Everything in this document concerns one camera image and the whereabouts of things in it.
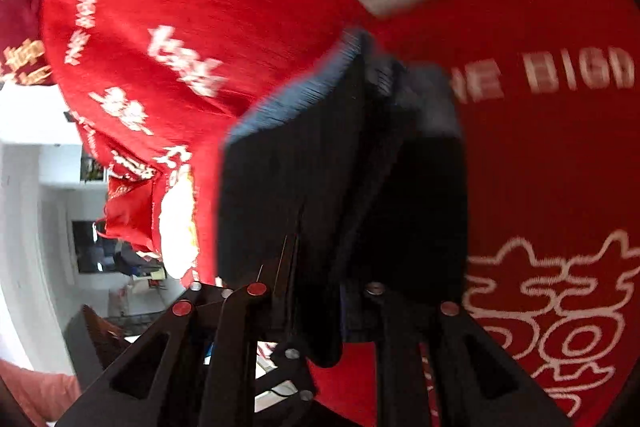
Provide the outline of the black pants blue patterned waistband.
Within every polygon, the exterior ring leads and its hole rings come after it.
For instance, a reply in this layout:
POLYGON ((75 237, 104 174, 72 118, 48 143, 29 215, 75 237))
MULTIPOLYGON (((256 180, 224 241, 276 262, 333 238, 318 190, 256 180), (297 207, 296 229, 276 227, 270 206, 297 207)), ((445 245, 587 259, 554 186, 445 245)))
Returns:
POLYGON ((242 284, 298 239, 291 308, 314 364, 342 354, 346 291, 372 282, 410 311, 464 291, 468 195, 448 77, 346 32, 309 75, 251 109, 224 143, 221 278, 242 284))

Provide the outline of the black television screen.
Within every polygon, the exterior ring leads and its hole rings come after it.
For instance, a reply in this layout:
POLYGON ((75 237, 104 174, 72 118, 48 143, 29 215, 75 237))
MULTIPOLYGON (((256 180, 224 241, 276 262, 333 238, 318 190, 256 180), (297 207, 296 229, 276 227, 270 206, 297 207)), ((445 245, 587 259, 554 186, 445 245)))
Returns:
POLYGON ((134 274, 134 268, 125 258, 131 253, 129 244, 121 239, 107 239, 101 235, 103 225, 94 221, 73 221, 73 245, 80 274, 122 273, 134 274))

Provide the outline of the red blanket white characters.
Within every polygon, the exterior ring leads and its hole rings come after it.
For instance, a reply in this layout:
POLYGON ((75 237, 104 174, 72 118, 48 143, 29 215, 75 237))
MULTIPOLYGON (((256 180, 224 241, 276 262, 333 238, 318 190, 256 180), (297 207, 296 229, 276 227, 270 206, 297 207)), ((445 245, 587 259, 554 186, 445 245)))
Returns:
MULTIPOLYGON (((448 77, 464 147, 458 306, 570 419, 639 421, 639 9, 634 0, 43 0, 54 78, 128 190, 116 231, 189 282, 218 272, 224 143, 346 32, 448 77)), ((374 344, 305 355, 302 426, 381 426, 374 344)))

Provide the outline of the dark red embroidered cushion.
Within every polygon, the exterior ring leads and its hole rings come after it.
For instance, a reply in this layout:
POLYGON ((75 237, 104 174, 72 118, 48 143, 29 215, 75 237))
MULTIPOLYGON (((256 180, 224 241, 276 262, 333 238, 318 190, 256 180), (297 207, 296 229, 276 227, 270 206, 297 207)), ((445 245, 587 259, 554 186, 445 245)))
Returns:
POLYGON ((1 88, 54 86, 41 35, 42 0, 1 0, 1 88))

